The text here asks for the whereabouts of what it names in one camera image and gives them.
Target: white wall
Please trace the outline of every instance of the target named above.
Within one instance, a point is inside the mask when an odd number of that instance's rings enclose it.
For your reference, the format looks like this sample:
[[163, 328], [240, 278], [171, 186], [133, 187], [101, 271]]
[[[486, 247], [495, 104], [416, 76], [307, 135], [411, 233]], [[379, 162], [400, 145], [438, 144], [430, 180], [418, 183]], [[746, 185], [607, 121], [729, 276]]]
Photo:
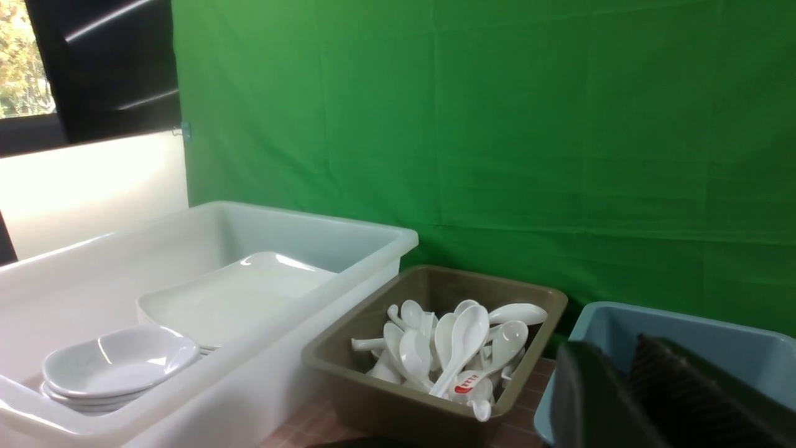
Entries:
[[0, 159], [0, 210], [20, 260], [186, 208], [171, 131]]

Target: white plastic bin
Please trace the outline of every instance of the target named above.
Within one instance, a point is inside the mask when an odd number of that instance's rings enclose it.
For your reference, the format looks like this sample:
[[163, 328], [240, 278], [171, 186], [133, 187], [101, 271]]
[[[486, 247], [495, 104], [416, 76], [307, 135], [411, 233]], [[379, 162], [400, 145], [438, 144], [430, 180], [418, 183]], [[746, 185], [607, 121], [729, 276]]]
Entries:
[[[254, 446], [318, 392], [302, 347], [398, 273], [412, 230], [214, 202], [0, 268], [0, 446]], [[52, 350], [135, 325], [135, 299], [272, 250], [339, 273], [119, 411], [33, 389]]]

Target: green fabric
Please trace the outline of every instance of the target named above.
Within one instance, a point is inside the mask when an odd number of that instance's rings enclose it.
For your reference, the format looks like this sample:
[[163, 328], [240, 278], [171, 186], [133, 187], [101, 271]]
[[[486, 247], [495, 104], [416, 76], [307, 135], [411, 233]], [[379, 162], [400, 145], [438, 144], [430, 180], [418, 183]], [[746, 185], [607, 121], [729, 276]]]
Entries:
[[796, 1], [174, 0], [174, 21], [192, 204], [406, 226], [408, 264], [796, 336]]

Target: light blue bin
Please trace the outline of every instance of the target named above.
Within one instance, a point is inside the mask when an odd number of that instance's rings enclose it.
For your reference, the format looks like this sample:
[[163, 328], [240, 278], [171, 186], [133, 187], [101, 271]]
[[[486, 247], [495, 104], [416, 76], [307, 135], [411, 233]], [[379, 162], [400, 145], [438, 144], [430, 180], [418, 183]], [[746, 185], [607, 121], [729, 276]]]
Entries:
[[[595, 302], [583, 309], [569, 340], [591, 342], [627, 373], [640, 333], [669, 338], [796, 411], [796, 340], [780, 333], [677, 312]], [[554, 442], [550, 400], [555, 380], [553, 372], [533, 419], [537, 433], [550, 445]]]

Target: window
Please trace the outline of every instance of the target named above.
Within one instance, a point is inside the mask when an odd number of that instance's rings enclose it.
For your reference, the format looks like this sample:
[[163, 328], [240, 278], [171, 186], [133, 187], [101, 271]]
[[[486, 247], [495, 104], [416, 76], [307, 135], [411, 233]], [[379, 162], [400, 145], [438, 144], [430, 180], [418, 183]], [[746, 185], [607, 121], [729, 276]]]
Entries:
[[0, 0], [0, 119], [53, 112], [25, 0]]

